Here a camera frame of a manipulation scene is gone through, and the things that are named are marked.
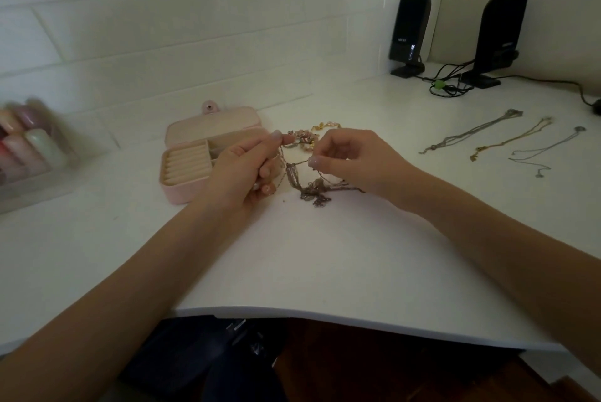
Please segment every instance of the speaker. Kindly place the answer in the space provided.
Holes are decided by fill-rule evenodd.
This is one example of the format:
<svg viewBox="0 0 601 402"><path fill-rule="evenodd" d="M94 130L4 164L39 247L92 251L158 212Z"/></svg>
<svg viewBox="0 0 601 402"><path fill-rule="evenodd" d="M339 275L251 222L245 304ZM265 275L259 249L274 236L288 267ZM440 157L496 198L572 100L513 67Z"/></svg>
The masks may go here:
<svg viewBox="0 0 601 402"><path fill-rule="evenodd" d="M401 0L398 4L388 58L403 62L405 66L392 70L390 74L409 78L424 72L425 67L419 61L419 52L424 42L431 9L432 0Z"/></svg>
<svg viewBox="0 0 601 402"><path fill-rule="evenodd" d="M508 68L519 56L517 40L528 0L490 0L482 13L474 68L461 82L479 89L498 86L501 81L483 73Z"/></svg>

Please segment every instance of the pink jewelry box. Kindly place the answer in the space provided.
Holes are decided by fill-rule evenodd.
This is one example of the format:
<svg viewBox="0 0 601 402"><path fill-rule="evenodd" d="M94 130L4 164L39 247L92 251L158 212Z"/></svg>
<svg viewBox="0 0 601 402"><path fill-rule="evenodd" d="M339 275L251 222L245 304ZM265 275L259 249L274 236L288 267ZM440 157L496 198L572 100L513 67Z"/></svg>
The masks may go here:
<svg viewBox="0 0 601 402"><path fill-rule="evenodd" d="M251 107L217 111L170 124L159 175L167 200L171 204L190 202L203 188L223 149L266 133Z"/></svg>

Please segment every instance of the dark jeans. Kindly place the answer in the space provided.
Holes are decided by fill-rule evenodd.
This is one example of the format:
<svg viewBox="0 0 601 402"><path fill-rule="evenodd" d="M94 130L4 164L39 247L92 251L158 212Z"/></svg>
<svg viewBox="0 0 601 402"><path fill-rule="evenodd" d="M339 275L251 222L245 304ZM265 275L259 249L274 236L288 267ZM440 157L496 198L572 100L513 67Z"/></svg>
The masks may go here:
<svg viewBox="0 0 601 402"><path fill-rule="evenodd" d="M287 402L269 363L247 349L233 347L211 366L202 402Z"/></svg>

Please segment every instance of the left hand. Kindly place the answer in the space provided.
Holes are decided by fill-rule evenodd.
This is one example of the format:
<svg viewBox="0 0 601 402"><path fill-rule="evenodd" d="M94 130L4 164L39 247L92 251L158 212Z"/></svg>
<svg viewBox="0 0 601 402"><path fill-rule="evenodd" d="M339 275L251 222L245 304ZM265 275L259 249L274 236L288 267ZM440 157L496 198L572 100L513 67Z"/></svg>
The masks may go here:
<svg viewBox="0 0 601 402"><path fill-rule="evenodd" d="M294 140L294 136L276 130L228 147L219 155L200 196L230 212L252 208L275 193L272 180L281 172L278 151Z"/></svg>

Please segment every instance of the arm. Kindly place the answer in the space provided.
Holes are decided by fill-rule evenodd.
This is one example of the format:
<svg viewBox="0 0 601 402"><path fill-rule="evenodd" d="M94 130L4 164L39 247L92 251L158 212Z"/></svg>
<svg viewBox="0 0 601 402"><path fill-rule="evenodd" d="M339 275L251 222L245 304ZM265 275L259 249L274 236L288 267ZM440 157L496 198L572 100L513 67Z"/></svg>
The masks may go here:
<svg viewBox="0 0 601 402"><path fill-rule="evenodd" d="M280 132L224 151L209 186L119 269L0 362L0 399L95 400L275 191ZM261 188L252 190L260 179Z"/></svg>
<svg viewBox="0 0 601 402"><path fill-rule="evenodd" d="M601 375L601 260L417 169L371 131L329 131L310 166L424 217Z"/></svg>

